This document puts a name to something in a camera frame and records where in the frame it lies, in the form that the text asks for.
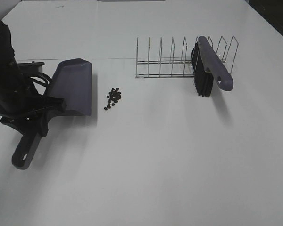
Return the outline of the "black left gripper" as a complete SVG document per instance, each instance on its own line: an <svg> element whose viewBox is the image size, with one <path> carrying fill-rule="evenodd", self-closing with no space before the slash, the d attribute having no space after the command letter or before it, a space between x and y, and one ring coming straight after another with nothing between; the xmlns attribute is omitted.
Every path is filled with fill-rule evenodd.
<svg viewBox="0 0 283 226"><path fill-rule="evenodd" d="M24 109L8 111L0 104L0 122L18 132L37 132L41 137L48 134L47 113L57 110L64 112L66 103L63 98L37 95L29 97Z"/></svg>

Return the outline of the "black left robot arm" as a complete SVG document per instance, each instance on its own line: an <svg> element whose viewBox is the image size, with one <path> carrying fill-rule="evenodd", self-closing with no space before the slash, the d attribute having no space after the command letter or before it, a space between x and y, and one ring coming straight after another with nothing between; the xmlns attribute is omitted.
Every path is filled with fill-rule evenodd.
<svg viewBox="0 0 283 226"><path fill-rule="evenodd" d="M66 104L64 99L39 94L35 84L48 90L52 79L37 69L20 69L11 45L10 29L0 20L0 116L21 133L32 126L45 137L49 130L48 112L63 112Z"/></svg>

